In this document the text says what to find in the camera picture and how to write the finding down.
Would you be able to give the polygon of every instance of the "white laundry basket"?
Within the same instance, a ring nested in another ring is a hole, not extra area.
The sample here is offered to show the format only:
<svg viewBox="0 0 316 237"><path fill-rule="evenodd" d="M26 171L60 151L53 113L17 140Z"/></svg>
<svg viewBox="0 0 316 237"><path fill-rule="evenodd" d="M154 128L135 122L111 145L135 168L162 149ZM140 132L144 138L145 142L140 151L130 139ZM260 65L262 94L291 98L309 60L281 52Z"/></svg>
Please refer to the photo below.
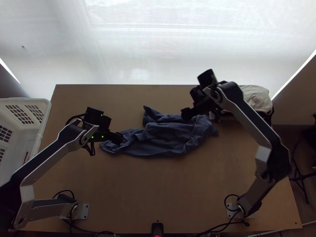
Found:
<svg viewBox="0 0 316 237"><path fill-rule="evenodd" d="M47 99L0 99L0 185L37 154L50 110Z"/></svg>

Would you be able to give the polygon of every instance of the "crumpled fabric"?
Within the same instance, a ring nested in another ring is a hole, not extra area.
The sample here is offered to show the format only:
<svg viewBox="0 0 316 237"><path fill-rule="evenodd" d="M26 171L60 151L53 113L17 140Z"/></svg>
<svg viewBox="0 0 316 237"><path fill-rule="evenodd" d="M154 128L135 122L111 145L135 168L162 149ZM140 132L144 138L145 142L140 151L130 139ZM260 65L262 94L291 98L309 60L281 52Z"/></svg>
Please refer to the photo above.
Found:
<svg viewBox="0 0 316 237"><path fill-rule="evenodd" d="M120 145L105 141L100 147L111 154L173 157L186 154L201 146L208 137L218 135L206 115L183 120L181 115L164 115L146 105L144 110L144 129L121 131L123 142Z"/></svg>

